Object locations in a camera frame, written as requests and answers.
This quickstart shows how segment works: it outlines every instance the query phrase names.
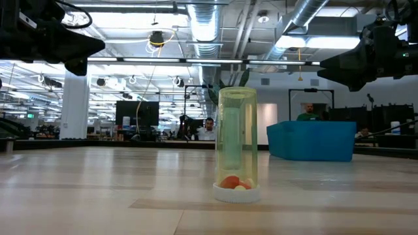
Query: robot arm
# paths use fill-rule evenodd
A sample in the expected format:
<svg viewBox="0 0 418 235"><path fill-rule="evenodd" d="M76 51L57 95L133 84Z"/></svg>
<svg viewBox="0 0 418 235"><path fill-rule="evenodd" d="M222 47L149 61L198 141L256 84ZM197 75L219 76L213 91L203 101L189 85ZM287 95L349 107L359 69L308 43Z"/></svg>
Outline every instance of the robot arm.
<svg viewBox="0 0 418 235"><path fill-rule="evenodd" d="M86 12L86 25L63 25L65 11L58 3L73 7L60 0L0 0L0 59L64 63L75 75L86 75L87 57L105 43L68 30L88 27L91 16Z"/></svg>
<svg viewBox="0 0 418 235"><path fill-rule="evenodd" d="M318 76L346 85L350 91L359 91L377 78L418 74L418 3L408 0L409 5L395 14L388 14L367 25L360 34L356 48L321 62L323 70ZM398 11L396 0L389 4ZM408 40L395 36L397 25L408 26Z"/></svg>

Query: man in green shirt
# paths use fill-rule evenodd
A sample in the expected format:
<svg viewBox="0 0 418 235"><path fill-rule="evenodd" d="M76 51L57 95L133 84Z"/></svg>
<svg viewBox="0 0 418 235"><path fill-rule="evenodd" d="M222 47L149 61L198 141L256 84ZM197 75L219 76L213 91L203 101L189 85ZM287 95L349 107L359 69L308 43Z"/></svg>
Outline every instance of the man in green shirt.
<svg viewBox="0 0 418 235"><path fill-rule="evenodd" d="M314 114L314 105L306 104L305 105L306 113L299 115L297 121L317 121L319 116Z"/></svg>

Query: orange ball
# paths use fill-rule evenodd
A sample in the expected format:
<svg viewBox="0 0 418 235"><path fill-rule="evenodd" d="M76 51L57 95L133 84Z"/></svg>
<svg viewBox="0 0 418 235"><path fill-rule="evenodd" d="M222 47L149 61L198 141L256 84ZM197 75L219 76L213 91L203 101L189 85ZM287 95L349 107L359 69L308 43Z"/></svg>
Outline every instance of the orange ball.
<svg viewBox="0 0 418 235"><path fill-rule="evenodd" d="M221 182L220 187L224 189L235 189L238 185L240 185L240 178L236 176L228 176Z"/></svg>

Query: computer monitor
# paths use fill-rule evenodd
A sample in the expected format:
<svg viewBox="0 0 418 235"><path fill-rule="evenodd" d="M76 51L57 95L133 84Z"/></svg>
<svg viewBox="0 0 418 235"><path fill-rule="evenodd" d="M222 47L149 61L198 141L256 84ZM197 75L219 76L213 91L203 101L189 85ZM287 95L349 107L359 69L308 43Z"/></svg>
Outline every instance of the computer monitor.
<svg viewBox="0 0 418 235"><path fill-rule="evenodd" d="M87 133L94 133L94 127L87 127Z"/></svg>
<svg viewBox="0 0 418 235"><path fill-rule="evenodd" d="M137 124L139 101L116 102L116 125L123 125L123 117L131 118L131 125ZM159 125L159 102L142 102L138 111L139 126Z"/></svg>

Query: transparent cylinder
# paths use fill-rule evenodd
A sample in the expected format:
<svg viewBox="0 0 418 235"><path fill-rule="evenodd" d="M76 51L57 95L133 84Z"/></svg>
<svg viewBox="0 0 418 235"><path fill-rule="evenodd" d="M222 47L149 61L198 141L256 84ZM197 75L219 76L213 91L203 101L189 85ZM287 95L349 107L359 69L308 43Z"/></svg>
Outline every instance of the transparent cylinder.
<svg viewBox="0 0 418 235"><path fill-rule="evenodd" d="M229 87L219 92L216 142L216 185L254 189L257 172L257 92Z"/></svg>

